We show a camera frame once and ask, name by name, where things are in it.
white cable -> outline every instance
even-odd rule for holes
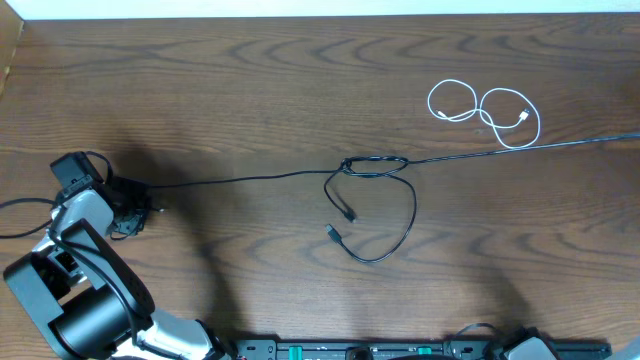
[[[467,87],[471,91],[471,94],[473,95],[473,109],[472,110],[465,111],[465,112],[463,112],[461,114],[454,115],[454,116],[447,116],[442,111],[439,111],[439,110],[438,111],[434,111],[431,108],[431,95],[438,88],[438,86],[440,86],[440,85],[442,85],[444,83],[448,83],[448,82],[460,84],[462,86]],[[525,121],[527,119],[527,117],[529,116],[529,111],[527,109],[525,109],[523,112],[521,112],[520,116],[518,117],[518,121],[513,125],[508,125],[508,126],[496,125],[493,122],[493,118],[491,117],[491,115],[486,110],[484,110],[482,108],[482,105],[484,104],[484,100],[486,99],[487,95],[491,94],[494,91],[506,91],[506,92],[510,92],[510,93],[516,94],[516,95],[520,96],[522,99],[524,99],[524,101],[526,101],[527,104],[529,104],[529,106],[531,107],[533,112],[536,114],[536,119],[538,121],[538,132],[536,133],[536,137],[533,140],[531,140],[531,142],[529,142],[528,144],[525,144],[525,145],[521,145],[521,146],[510,146],[510,145],[505,144],[504,141],[502,141],[502,137],[500,136],[500,133],[498,133],[498,129],[513,129],[513,128],[517,127],[518,125],[520,125],[520,123],[522,123],[523,121]],[[433,89],[431,89],[431,91],[429,92],[429,95],[427,95],[427,108],[429,109],[429,111],[431,111],[431,114],[433,116],[435,116],[437,119],[450,121],[450,122],[465,121],[465,120],[471,118],[472,116],[474,116],[476,113],[480,114],[480,120],[482,120],[485,124],[489,125],[493,129],[493,132],[496,134],[496,138],[498,139],[500,144],[502,144],[502,146],[506,147],[507,149],[520,149],[520,148],[525,148],[527,146],[533,145],[533,143],[535,143],[538,140],[538,138],[540,137],[540,131],[541,131],[541,128],[542,128],[540,114],[538,113],[538,109],[536,109],[536,107],[533,105],[533,103],[531,103],[531,101],[529,101],[529,99],[527,99],[526,96],[522,95],[522,93],[520,93],[518,91],[515,91],[513,89],[507,89],[507,88],[491,89],[491,90],[487,91],[482,96],[482,99],[480,99],[480,106],[478,106],[478,96],[476,95],[475,90],[473,90],[473,88],[471,86],[469,86],[469,84],[464,83],[464,82],[462,82],[460,80],[456,80],[456,79],[446,79],[446,80],[442,80],[438,84],[436,84],[436,86],[434,86]]]

cable plug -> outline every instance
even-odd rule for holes
[[[329,237],[331,238],[331,240],[333,240],[333,242],[335,242],[336,244],[342,243],[342,236],[340,236],[338,230],[331,226],[331,224],[327,224],[324,228],[327,230],[327,234],[329,234]]]
[[[342,215],[344,215],[344,217],[349,220],[350,223],[354,224],[356,222],[356,214],[354,214],[354,212],[351,209],[348,209],[347,211],[343,211]]]
[[[529,117],[529,109],[524,109],[520,113],[520,116],[518,117],[518,119],[520,121],[525,121],[525,120],[527,120],[528,117]]]

wooden table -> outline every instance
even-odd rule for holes
[[[0,102],[0,200],[53,198],[48,164],[69,151],[167,184],[500,148],[477,118],[427,113],[445,78],[522,91],[542,113],[540,144],[637,132],[638,49],[637,15],[30,22]],[[473,101],[451,86],[434,104],[453,114]],[[508,94],[486,105],[502,124],[524,107]],[[506,140],[534,132],[528,121]],[[376,265],[350,259],[324,225],[364,256],[384,252],[411,204],[388,179],[337,179],[356,225],[325,198],[323,175],[156,191],[168,210],[112,245],[157,307],[225,335],[439,338],[485,321],[620,349],[640,326],[639,149],[411,167],[416,224]],[[3,211],[2,233],[46,216]],[[0,266],[41,235],[1,241]],[[52,356],[4,284],[0,308],[0,357]]]

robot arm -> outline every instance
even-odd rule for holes
[[[51,169],[63,188],[51,210],[51,226],[29,254],[5,270],[4,279],[62,359],[602,360],[611,355],[606,343],[552,343],[534,328],[500,341],[223,343],[201,322],[156,309],[142,281],[104,239],[143,229],[151,209],[147,185],[111,171],[103,181],[82,152],[65,155]],[[91,286],[62,303],[84,281]]]
[[[52,225],[4,278],[55,353],[222,358],[226,351],[202,323],[155,309],[147,288],[104,240],[114,231],[142,230],[150,207],[146,185],[123,178],[104,183],[84,153],[67,154],[51,168],[63,186]],[[59,302],[87,280],[91,287]]]

white wall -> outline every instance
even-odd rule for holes
[[[7,0],[25,20],[640,11],[640,0]]]

